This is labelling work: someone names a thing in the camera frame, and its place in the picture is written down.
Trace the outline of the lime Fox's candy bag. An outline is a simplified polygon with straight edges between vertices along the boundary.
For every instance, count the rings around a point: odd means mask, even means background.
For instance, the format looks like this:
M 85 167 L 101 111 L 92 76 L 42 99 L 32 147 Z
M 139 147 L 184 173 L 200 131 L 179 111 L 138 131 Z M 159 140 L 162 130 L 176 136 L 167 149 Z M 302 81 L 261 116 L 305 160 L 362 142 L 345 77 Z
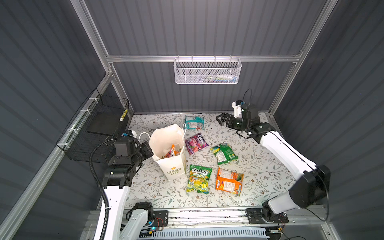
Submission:
M 212 168 L 190 165 L 186 192 L 196 191 L 198 193 L 209 194 L 209 179 L 212 171 Z

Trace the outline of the green candy bag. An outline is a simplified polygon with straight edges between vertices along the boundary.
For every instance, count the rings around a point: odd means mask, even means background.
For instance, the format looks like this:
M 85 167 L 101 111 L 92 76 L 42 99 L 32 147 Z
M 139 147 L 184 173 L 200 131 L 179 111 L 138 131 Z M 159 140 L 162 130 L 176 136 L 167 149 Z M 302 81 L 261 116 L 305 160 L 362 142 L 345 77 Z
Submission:
M 211 152 L 217 159 L 217 164 L 227 164 L 234 160 L 238 160 L 239 157 L 234 153 L 232 148 L 227 143 L 221 143 L 212 147 Z

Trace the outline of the purple Fox's candy bag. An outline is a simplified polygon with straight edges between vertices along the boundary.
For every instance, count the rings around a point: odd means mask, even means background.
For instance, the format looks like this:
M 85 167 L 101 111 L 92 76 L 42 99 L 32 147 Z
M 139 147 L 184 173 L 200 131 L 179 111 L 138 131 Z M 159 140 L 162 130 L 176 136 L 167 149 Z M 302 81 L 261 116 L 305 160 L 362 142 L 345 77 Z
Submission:
M 197 133 L 194 136 L 185 140 L 187 151 L 190 155 L 206 148 L 209 144 L 205 141 L 201 133 Z

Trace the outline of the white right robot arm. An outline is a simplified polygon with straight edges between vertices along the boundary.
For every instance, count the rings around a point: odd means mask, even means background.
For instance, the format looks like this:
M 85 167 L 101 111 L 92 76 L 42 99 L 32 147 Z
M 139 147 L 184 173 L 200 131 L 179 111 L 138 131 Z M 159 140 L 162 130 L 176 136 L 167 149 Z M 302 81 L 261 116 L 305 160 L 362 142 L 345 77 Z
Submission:
M 216 117 L 224 127 L 236 130 L 237 135 L 245 132 L 245 139 L 253 139 L 273 153 L 285 165 L 295 184 L 286 192 L 263 203 L 262 217 L 272 223 L 278 216 L 293 209 L 306 209 L 315 202 L 329 198 L 331 171 L 324 165 L 317 165 L 299 153 L 269 123 L 243 114 L 237 118 L 229 113 Z

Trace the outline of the large orange candy bag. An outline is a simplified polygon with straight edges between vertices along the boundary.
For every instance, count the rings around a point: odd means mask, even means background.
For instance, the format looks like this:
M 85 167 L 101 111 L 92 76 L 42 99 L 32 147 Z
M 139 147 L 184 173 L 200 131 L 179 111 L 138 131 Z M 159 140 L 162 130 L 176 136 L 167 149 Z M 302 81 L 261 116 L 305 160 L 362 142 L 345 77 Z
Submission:
M 243 189 L 244 174 L 218 169 L 215 189 L 239 196 Z

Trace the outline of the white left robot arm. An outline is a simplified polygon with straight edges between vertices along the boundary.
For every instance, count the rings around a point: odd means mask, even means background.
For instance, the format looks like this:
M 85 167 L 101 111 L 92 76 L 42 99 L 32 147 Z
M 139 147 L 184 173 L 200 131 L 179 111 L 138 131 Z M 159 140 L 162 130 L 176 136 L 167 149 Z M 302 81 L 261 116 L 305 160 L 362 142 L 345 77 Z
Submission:
M 111 159 L 103 180 L 100 181 L 94 168 L 93 157 L 99 147 L 112 141 L 116 144 L 117 155 Z M 99 215 L 95 240 L 136 240 L 142 228 L 153 220 L 152 205 L 138 203 L 131 211 L 128 223 L 121 228 L 125 202 L 132 187 L 133 177 L 143 161 L 152 156 L 153 151 L 149 143 L 140 143 L 134 137 L 128 137 L 126 140 L 110 139 L 100 143 L 91 151 L 89 166 L 104 204 Z

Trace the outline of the teal candy bag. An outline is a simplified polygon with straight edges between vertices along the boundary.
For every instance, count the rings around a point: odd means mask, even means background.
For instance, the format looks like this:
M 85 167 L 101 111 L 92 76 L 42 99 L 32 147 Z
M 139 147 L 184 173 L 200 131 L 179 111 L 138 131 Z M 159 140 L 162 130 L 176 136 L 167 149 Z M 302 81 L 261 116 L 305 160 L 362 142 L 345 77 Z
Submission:
M 205 125 L 205 118 L 196 116 L 186 116 L 185 124 L 187 130 L 203 130 Z

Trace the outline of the small orange candy bag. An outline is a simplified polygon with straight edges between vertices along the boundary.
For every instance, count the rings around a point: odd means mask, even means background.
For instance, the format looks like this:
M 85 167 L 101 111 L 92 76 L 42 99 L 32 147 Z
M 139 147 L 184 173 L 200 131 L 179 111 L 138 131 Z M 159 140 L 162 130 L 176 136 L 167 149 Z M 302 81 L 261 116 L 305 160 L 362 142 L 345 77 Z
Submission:
M 179 156 L 182 151 L 179 145 L 172 145 L 171 149 L 163 156 L 163 159 Z

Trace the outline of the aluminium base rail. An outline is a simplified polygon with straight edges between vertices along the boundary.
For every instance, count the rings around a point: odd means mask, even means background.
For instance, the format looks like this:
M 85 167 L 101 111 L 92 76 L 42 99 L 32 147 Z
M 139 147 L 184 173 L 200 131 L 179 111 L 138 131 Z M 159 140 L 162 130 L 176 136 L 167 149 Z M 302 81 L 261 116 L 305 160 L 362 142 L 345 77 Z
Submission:
M 207 227 L 245 227 L 245 226 L 277 226 L 267 224 L 263 220 L 255 224 L 249 222 L 246 216 L 248 207 L 222 207 L 222 208 L 171 208 L 166 209 L 168 216 L 165 220 L 155 220 L 166 229 L 207 228 Z M 327 215 L 327 210 L 322 205 L 310 206 L 307 209 L 294 209 L 286 213 L 289 225 L 322 225 L 319 218 Z

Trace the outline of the white illustrated paper bag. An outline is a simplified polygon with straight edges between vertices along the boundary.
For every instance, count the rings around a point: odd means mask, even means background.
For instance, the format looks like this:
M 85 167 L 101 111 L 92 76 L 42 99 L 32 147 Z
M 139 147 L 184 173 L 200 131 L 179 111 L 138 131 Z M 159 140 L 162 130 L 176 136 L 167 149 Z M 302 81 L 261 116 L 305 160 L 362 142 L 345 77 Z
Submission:
M 156 129 L 150 135 L 149 145 L 153 160 L 159 165 L 167 180 L 172 181 L 186 175 L 185 127 L 177 124 Z

